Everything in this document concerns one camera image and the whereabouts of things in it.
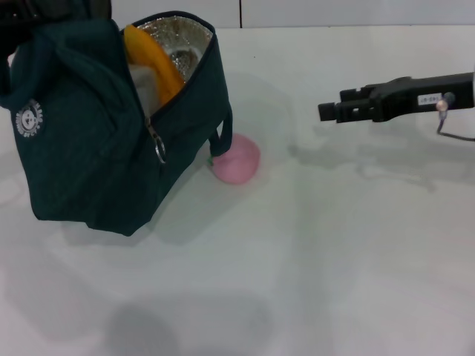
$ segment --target pink toy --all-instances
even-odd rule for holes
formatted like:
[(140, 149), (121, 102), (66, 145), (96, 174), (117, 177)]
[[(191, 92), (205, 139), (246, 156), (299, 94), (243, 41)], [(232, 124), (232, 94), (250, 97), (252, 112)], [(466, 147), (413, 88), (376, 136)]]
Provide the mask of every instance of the pink toy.
[(244, 184), (255, 175), (260, 159), (259, 147), (247, 137), (235, 133), (229, 151), (212, 157), (211, 169), (223, 182)]

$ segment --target logo patch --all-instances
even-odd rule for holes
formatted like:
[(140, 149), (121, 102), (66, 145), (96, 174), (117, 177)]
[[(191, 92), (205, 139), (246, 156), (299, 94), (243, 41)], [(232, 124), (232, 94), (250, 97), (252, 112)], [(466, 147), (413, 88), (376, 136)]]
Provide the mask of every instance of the logo patch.
[(23, 137), (33, 137), (43, 127), (43, 110), (36, 100), (30, 102), (16, 114), (16, 130)]

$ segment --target lunch bag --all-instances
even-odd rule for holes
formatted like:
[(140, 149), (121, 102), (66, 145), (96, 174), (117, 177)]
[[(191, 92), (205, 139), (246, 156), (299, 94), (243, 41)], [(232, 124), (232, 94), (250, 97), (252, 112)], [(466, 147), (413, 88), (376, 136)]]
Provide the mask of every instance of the lunch bag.
[(183, 89), (147, 117), (119, 28), (77, 12), (78, 3), (72, 18), (32, 28), (11, 67), (2, 59), (0, 105), (11, 112), (36, 217), (130, 236), (150, 221), (206, 140), (212, 156), (230, 148), (220, 50), (214, 28), (189, 13), (135, 23), (174, 19), (209, 32)]

